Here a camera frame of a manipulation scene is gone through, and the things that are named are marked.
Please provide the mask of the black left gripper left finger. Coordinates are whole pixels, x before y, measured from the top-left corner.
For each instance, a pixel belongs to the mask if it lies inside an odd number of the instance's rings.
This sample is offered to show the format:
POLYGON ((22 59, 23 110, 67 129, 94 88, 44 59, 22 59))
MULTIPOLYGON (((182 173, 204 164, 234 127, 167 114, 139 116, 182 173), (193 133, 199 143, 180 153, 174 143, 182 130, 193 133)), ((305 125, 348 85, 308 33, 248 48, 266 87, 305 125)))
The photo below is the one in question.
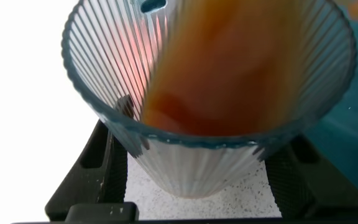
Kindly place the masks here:
POLYGON ((127 151, 98 121, 80 156, 47 202, 45 213, 51 221, 63 221, 76 204, 122 203, 127 176, 127 151))

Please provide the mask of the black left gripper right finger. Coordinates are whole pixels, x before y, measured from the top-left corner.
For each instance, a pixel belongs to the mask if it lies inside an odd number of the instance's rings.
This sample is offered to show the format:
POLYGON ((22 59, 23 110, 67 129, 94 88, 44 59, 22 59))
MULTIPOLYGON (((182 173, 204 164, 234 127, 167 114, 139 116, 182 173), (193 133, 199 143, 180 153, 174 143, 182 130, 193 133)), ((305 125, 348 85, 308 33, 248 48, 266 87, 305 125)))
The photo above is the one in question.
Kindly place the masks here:
POLYGON ((304 136, 266 159, 265 169, 283 218, 358 218, 358 188, 304 136))

